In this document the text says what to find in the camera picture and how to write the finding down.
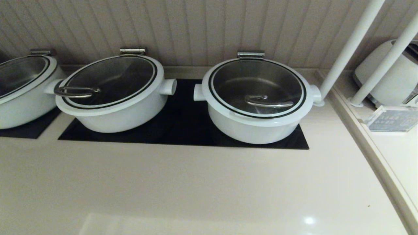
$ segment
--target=lid hinge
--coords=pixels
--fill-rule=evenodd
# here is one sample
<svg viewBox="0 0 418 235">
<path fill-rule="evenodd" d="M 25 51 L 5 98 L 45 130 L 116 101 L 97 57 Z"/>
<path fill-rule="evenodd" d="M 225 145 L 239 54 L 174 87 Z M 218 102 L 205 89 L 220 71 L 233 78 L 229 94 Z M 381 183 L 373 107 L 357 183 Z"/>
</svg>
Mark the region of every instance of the lid hinge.
<svg viewBox="0 0 418 235">
<path fill-rule="evenodd" d="M 119 55 L 121 56 L 143 56 L 146 55 L 148 50 L 146 47 L 137 47 L 137 48 L 132 48 L 132 47 L 121 47 L 119 50 Z"/>
<path fill-rule="evenodd" d="M 238 51 L 239 59 L 264 59 L 264 51 Z"/>
<path fill-rule="evenodd" d="M 55 49 L 31 49 L 30 56 L 55 56 Z"/>
</svg>

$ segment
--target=metal handle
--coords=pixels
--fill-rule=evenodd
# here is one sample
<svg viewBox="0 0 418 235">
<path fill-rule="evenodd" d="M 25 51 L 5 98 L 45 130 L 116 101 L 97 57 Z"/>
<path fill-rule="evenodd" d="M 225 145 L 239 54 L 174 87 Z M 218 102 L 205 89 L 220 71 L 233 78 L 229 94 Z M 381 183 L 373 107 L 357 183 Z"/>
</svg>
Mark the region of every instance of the metal handle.
<svg viewBox="0 0 418 235">
<path fill-rule="evenodd" d="M 92 91 L 91 93 L 67 93 L 66 90 L 83 90 Z M 54 90 L 54 94 L 67 98 L 89 98 L 93 93 L 100 92 L 98 87 L 58 87 Z"/>
<path fill-rule="evenodd" d="M 148 49 L 146 47 L 121 47 L 119 53 L 121 56 L 143 56 L 148 53 Z"/>
<path fill-rule="evenodd" d="M 267 95 L 246 95 L 245 96 L 245 102 L 249 105 L 253 105 L 256 107 L 265 107 L 265 108 L 284 108 L 284 107 L 290 107 L 293 105 L 292 101 L 286 101 L 286 102 L 264 102 L 262 100 L 266 100 L 268 98 Z"/>
<path fill-rule="evenodd" d="M 239 59 L 264 59 L 264 51 L 238 51 Z"/>
<path fill-rule="evenodd" d="M 55 49 L 31 49 L 30 56 L 56 56 Z"/>
</svg>

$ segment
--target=toaster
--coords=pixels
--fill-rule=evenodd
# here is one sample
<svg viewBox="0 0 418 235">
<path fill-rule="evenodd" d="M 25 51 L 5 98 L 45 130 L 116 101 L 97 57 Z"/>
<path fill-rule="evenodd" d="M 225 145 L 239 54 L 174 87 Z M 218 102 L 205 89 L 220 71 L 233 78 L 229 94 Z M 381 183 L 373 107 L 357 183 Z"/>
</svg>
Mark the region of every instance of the toaster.
<svg viewBox="0 0 418 235">
<path fill-rule="evenodd" d="M 372 75 L 396 40 L 378 46 L 354 71 L 353 79 L 361 87 Z M 418 107 L 418 41 L 412 41 L 368 95 L 379 107 Z"/>
</svg>

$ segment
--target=glass lid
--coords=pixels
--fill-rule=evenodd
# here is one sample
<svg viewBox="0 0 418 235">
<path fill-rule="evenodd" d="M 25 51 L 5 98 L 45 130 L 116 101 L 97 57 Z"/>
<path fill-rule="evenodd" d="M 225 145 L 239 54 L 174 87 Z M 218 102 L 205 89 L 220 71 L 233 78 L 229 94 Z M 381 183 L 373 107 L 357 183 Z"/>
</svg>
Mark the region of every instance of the glass lid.
<svg viewBox="0 0 418 235">
<path fill-rule="evenodd" d="M 211 92 L 225 107 L 241 114 L 271 117 L 303 102 L 304 87 L 289 69 L 261 59 L 240 59 L 211 76 Z"/>
<path fill-rule="evenodd" d="M 6 96 L 37 79 L 48 67 L 41 56 L 28 56 L 0 65 L 0 97 Z"/>
<path fill-rule="evenodd" d="M 105 105 L 126 100 L 145 90 L 154 80 L 155 65 L 138 56 L 120 56 L 92 64 L 75 74 L 65 85 L 67 94 L 90 97 L 70 98 L 79 105 Z"/>
</svg>

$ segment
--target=cooktop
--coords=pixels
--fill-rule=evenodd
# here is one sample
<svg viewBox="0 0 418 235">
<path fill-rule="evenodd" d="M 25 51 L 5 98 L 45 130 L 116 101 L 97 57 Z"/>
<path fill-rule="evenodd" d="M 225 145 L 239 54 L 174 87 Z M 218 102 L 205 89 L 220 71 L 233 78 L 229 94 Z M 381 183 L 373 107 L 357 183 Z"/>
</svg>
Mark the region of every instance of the cooktop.
<svg viewBox="0 0 418 235">
<path fill-rule="evenodd" d="M 77 119 L 59 140 L 122 143 L 154 143 L 194 146 L 309 149 L 300 125 L 285 139 L 270 144 L 248 144 L 225 135 L 211 121 L 206 101 L 193 101 L 194 85 L 201 80 L 177 80 L 174 96 L 153 119 L 131 130 L 99 133 L 84 127 Z"/>
<path fill-rule="evenodd" d="M 0 136 L 37 139 L 60 113 L 61 111 L 56 107 L 31 122 L 18 127 L 0 130 Z"/>
</svg>

